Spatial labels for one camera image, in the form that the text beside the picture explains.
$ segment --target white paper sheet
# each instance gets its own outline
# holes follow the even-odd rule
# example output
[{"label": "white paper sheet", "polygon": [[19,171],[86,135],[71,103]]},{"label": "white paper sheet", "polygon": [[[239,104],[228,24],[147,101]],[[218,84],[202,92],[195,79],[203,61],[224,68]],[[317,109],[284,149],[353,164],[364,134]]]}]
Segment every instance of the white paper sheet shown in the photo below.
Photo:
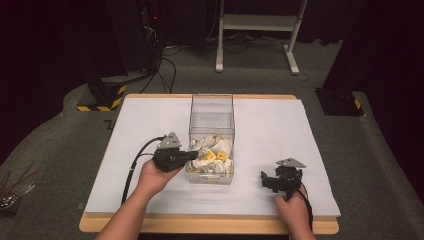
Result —
[{"label": "white paper sheet", "polygon": [[[129,167],[150,139],[175,132],[188,149],[191,98],[126,98],[115,124],[86,213],[119,208]],[[275,176],[275,162],[295,158],[307,165],[306,185],[314,216],[340,216],[301,100],[234,99],[235,173],[231,185],[190,184],[183,169],[149,203],[148,213],[277,215],[272,190],[260,172]],[[144,152],[153,153],[159,142]],[[129,194],[149,156],[138,160]]]}]

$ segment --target wooden table edge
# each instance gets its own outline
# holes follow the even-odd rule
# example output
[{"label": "wooden table edge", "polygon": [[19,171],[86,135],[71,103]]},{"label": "wooden table edge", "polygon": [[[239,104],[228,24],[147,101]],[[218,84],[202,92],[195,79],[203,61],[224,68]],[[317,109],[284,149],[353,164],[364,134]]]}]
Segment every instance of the wooden table edge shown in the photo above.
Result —
[{"label": "wooden table edge", "polygon": [[[83,232],[100,232],[113,214],[83,213],[79,228]],[[315,234],[336,234],[336,217],[315,217]],[[277,216],[227,216],[147,214],[140,232],[193,234],[289,234]]]}]

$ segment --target hand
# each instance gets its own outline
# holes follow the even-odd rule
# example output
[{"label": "hand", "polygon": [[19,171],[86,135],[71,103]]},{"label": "hand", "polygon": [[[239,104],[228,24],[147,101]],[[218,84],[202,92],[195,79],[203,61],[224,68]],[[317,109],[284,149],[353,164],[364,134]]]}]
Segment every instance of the hand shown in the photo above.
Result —
[{"label": "hand", "polygon": [[[303,185],[299,189],[306,196]],[[280,194],[275,195],[275,203],[281,220],[290,229],[293,239],[315,239],[309,228],[308,210],[302,196],[295,191],[293,196],[286,201]]]},{"label": "hand", "polygon": [[143,192],[149,199],[162,191],[166,184],[181,170],[175,169],[170,172],[163,172],[156,168],[153,160],[148,160],[143,164],[140,178],[135,192]]}]

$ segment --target clear plastic bin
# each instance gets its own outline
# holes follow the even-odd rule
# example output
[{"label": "clear plastic bin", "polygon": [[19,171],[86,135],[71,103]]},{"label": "clear plastic bin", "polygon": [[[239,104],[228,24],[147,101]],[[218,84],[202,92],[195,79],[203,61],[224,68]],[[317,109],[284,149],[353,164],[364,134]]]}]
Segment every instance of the clear plastic bin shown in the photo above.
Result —
[{"label": "clear plastic bin", "polygon": [[190,183],[231,184],[234,138],[233,95],[193,94],[189,148],[199,156],[186,164]]}]

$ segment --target white table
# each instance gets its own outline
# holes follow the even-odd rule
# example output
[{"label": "white table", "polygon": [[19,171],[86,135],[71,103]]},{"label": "white table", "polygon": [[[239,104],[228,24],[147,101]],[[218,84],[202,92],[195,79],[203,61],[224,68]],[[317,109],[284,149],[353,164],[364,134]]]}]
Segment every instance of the white table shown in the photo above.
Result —
[{"label": "white table", "polygon": [[[175,132],[181,150],[188,149],[190,107],[191,94],[125,98],[80,222],[82,231],[100,231],[119,208],[128,169],[147,141]],[[274,176],[275,162],[293,157],[307,165],[302,181],[313,207],[314,232],[336,233],[340,211],[301,100],[287,95],[234,95],[234,117],[232,184],[190,184],[181,171],[149,203],[141,231],[287,234],[278,219],[274,193],[262,187],[260,172]],[[153,153],[157,143],[145,153]],[[129,194],[148,159],[139,159]]]}]

